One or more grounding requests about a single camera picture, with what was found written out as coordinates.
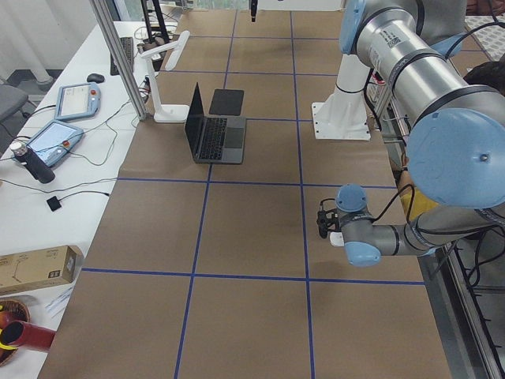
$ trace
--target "gray chair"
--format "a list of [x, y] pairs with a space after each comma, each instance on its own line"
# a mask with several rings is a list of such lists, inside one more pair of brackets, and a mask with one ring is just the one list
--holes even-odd
[[28, 93], [7, 84], [0, 84], [0, 122], [11, 117], [16, 112], [21, 112], [24, 118], [30, 117], [28, 112], [23, 111], [23, 106], [30, 103], [37, 106], [28, 99]]

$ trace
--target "open laptop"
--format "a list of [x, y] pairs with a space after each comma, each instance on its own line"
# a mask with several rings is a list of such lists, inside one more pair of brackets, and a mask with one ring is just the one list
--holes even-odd
[[206, 117], [196, 83], [185, 124], [193, 159], [197, 163], [240, 164], [244, 159], [245, 117]]

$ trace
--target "black mouse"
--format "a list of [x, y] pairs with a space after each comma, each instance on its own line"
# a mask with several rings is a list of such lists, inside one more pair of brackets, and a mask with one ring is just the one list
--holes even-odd
[[88, 83], [90, 81], [94, 81], [95, 83], [103, 83], [103, 81], [105, 81], [105, 77], [103, 75], [100, 75], [99, 73], [90, 73], [86, 81]]

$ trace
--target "dark hair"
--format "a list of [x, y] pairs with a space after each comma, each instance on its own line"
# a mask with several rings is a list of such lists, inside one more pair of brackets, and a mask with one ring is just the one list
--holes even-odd
[[484, 84], [497, 89], [505, 96], [505, 62], [486, 62], [463, 77], [468, 84]]

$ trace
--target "water bottle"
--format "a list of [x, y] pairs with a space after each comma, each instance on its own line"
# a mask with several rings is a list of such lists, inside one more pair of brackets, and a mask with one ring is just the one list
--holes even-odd
[[33, 178], [41, 183], [48, 183], [54, 179], [54, 172], [24, 142], [14, 141], [9, 148], [13, 151], [14, 158], [30, 171]]

